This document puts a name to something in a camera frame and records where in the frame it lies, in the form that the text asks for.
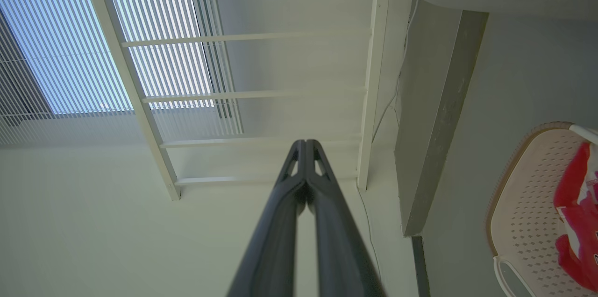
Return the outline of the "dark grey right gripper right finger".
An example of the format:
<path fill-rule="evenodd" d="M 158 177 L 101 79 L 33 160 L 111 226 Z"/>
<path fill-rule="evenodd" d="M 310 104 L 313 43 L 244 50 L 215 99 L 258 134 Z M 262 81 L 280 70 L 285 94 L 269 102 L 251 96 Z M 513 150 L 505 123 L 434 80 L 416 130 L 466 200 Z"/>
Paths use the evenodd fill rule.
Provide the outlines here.
<path fill-rule="evenodd" d="M 321 297 L 384 297 L 382 282 L 320 142 L 306 142 L 307 202 L 316 222 Z"/>

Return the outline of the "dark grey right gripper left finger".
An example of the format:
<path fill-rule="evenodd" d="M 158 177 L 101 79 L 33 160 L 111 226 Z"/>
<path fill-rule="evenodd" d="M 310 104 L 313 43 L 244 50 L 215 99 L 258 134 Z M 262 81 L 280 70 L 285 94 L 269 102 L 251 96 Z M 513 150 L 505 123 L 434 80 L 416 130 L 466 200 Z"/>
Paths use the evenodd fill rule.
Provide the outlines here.
<path fill-rule="evenodd" d="M 238 270 L 229 297 L 292 297 L 297 217 L 306 205 L 306 142 L 297 140 L 283 163 Z"/>

